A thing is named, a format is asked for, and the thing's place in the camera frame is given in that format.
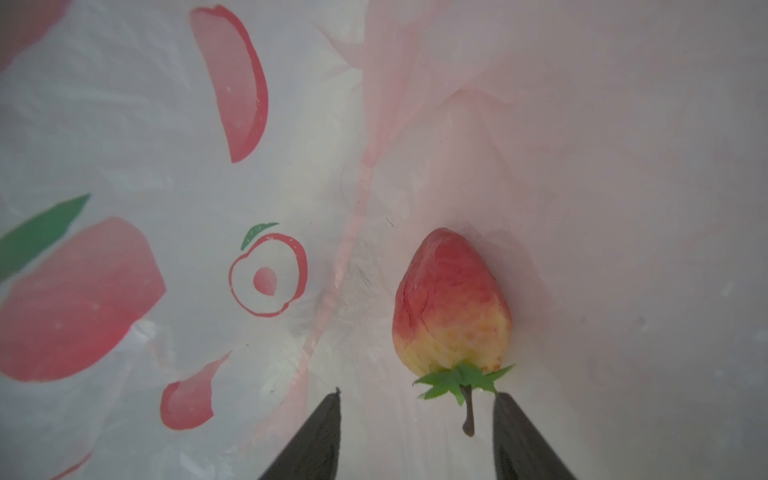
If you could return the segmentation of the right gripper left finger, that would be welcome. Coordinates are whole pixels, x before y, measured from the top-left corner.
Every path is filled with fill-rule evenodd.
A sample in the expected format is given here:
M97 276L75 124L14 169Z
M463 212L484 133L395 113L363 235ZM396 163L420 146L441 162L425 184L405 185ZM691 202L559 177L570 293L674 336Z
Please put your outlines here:
M334 480L341 443L341 392L326 395L259 480Z

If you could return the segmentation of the pink plastic bag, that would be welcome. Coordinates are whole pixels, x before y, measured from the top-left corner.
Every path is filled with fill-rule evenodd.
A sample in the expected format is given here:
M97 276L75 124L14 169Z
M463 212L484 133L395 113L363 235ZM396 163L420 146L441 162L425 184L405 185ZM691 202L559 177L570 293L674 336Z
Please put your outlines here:
M580 479L767 475L763 1L5 1L5 479L491 479L398 359L447 227Z

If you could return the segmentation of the fake strawberry with leaves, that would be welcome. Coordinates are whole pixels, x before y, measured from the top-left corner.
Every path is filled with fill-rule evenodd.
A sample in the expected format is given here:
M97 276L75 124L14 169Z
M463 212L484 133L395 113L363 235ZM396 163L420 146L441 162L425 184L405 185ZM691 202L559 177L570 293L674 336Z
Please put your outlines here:
M403 365L427 386L421 399L452 394L475 433L472 393L495 392L512 327L507 301L482 256L462 235L432 231L415 252L395 295L392 339Z

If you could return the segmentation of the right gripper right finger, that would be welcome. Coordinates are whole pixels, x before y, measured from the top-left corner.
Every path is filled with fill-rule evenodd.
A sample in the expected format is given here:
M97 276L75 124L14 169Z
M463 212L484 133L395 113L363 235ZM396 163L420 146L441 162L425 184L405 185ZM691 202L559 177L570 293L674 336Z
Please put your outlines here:
M498 480L575 480L511 395L493 405L493 451Z

